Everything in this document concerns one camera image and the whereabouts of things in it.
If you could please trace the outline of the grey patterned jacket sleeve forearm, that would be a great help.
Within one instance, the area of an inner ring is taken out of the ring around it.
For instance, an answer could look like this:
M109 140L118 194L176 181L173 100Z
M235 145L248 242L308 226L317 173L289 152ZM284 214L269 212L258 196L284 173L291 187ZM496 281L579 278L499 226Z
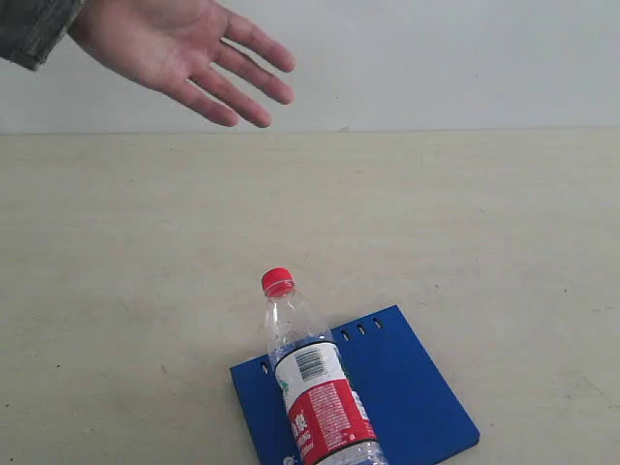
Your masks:
M84 5L84 0L1 0L1 58L37 71Z

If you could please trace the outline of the person's open bare hand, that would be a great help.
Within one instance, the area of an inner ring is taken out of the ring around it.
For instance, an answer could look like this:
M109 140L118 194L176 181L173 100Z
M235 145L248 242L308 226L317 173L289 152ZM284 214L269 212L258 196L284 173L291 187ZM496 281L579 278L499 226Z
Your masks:
M294 56L216 1L88 1L69 34L101 65L220 126L271 123L269 112L223 71L281 105L294 100L292 88L250 55L284 73L295 68Z

